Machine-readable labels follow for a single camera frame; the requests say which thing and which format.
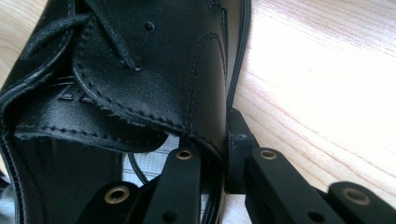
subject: shoe tongue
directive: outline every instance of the shoe tongue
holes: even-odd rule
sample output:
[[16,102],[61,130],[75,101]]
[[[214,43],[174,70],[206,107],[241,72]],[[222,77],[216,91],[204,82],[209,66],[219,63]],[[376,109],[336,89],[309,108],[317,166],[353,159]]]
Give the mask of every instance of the shoe tongue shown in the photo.
[[51,137],[136,153],[157,149],[167,137],[100,108],[73,77],[57,78],[26,104],[15,130],[21,140]]

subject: shoe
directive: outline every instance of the shoe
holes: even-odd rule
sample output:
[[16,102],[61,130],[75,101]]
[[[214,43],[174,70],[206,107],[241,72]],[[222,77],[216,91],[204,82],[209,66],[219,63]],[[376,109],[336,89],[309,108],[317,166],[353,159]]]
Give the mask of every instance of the shoe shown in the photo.
[[199,148],[219,222],[250,1],[49,0],[0,92],[16,223],[76,223],[125,155]]

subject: wooden surface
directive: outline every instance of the wooden surface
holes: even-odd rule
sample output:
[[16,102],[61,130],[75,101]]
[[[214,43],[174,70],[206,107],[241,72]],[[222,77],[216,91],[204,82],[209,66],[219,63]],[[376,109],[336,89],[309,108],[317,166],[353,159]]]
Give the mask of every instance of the wooden surface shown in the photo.
[[[44,5],[0,0],[1,81]],[[387,0],[253,0],[234,101],[261,146],[283,152],[310,184],[356,182],[393,207],[395,10]],[[247,223],[243,197],[230,198],[224,223]]]

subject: leather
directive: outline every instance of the leather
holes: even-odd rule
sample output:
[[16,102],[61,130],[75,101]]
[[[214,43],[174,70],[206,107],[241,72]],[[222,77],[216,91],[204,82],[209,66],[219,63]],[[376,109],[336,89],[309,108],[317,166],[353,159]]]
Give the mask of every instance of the leather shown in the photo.
[[[214,173],[224,168],[243,2],[76,2],[48,1],[1,90],[17,223],[76,222],[121,179],[122,153],[154,150],[168,134],[200,148]],[[80,13],[91,14],[83,26],[37,41]]]

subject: brass grommet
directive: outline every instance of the brass grommet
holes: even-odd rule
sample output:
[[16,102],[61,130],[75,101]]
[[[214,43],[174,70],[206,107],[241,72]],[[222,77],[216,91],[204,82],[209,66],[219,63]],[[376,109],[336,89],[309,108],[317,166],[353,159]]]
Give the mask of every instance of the brass grommet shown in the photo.
[[260,152],[260,155],[262,156],[263,159],[266,159],[269,161],[276,159],[275,152],[270,151],[270,150],[263,150]]
[[183,151],[179,151],[179,152],[176,154],[176,157],[177,157],[179,160],[185,161],[185,160],[189,160],[189,159],[192,158],[192,153],[191,153],[190,151],[188,151],[188,150],[183,150]]
[[344,197],[356,204],[368,205],[371,202],[369,196],[358,189],[346,188],[343,189],[343,194]]
[[125,186],[116,186],[105,195],[105,202],[110,204],[122,203],[129,197],[129,189]]

